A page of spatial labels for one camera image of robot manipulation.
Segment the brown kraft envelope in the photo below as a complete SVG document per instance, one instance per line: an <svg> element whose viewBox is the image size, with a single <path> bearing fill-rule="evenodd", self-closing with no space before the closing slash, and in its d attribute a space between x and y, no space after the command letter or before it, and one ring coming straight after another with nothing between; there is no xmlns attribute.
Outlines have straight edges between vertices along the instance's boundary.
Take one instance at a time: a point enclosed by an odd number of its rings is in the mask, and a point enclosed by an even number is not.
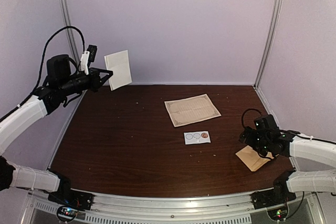
<svg viewBox="0 0 336 224"><path fill-rule="evenodd" d="M251 172L259 170L270 160L262 158L250 146L245 146L236 153L236 156L250 169Z"/></svg>

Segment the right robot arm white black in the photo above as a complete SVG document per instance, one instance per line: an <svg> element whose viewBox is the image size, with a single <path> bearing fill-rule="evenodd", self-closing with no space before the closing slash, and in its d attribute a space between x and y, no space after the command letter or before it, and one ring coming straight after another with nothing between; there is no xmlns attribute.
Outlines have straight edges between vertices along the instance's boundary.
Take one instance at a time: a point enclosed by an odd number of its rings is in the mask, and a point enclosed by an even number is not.
<svg viewBox="0 0 336 224"><path fill-rule="evenodd" d="M335 195L335 142L307 136L297 131L281 130L273 115L254 119L255 127L244 124L239 141L257 154L271 160L277 156L305 158L332 167L330 170L303 172L298 169L282 173L269 192L272 203L279 204L290 194L297 192L331 193Z"/></svg>

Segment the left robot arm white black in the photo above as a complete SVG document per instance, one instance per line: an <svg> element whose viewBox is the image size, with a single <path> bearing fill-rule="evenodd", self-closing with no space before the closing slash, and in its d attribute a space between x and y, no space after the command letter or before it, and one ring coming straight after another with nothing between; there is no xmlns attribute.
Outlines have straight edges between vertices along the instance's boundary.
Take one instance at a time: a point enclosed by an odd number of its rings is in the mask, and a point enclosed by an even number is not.
<svg viewBox="0 0 336 224"><path fill-rule="evenodd" d="M86 90L98 91L113 76L111 70L91 68L90 52L85 51L80 69L72 74L70 65L74 61L68 55L57 55L47 60L47 77L43 85L36 88L23 104L1 120L1 153L35 122L53 113L60 105L70 103ZM20 166L1 157L1 190L11 187L44 190L55 194L64 205L71 205L75 192L62 185L62 178L48 170Z"/></svg>

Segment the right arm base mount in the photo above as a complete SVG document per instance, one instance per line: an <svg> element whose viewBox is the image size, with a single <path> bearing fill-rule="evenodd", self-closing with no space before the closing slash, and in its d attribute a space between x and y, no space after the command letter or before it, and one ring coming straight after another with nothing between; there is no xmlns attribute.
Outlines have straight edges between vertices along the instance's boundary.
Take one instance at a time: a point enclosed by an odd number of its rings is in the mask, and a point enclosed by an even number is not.
<svg viewBox="0 0 336 224"><path fill-rule="evenodd" d="M254 209L268 208L276 205L285 204L287 201L296 199L295 193L290 193L288 196L279 196L273 189L265 191L256 191L251 195L251 202L254 205Z"/></svg>

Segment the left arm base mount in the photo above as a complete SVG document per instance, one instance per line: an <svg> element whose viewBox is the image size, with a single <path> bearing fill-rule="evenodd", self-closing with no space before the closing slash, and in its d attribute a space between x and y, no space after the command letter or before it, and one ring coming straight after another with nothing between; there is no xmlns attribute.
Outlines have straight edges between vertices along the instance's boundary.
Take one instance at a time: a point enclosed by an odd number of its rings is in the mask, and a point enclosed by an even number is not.
<svg viewBox="0 0 336 224"><path fill-rule="evenodd" d="M80 211L90 210L94 198L93 194L91 193L85 193L77 190L71 190L70 194L67 196L58 192L48 192L47 194L49 201Z"/></svg>

